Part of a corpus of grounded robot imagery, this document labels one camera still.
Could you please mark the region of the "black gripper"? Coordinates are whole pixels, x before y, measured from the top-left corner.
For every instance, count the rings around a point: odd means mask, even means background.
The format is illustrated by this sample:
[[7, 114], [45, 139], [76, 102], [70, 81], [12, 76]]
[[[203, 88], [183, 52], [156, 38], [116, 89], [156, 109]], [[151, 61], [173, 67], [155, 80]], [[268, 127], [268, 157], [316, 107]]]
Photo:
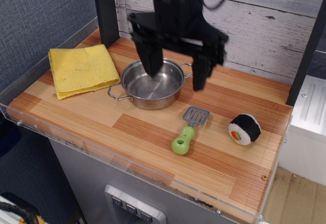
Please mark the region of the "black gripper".
[[203, 16], [203, 0], [153, 0], [153, 12], [131, 12], [132, 39], [145, 72], [155, 76], [169, 49], [193, 56], [193, 89], [202, 90], [216, 65], [224, 64], [229, 37]]

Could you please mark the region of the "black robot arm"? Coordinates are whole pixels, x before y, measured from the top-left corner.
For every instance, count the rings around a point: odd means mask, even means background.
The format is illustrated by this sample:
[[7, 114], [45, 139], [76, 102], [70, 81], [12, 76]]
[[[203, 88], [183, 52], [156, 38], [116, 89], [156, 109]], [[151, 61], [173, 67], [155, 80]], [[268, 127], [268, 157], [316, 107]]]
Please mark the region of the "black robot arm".
[[229, 37], [203, 16], [203, 0], [153, 0], [154, 11], [128, 15], [131, 36], [145, 72], [153, 77], [163, 49], [193, 58], [193, 89], [201, 90], [213, 68], [224, 63]]

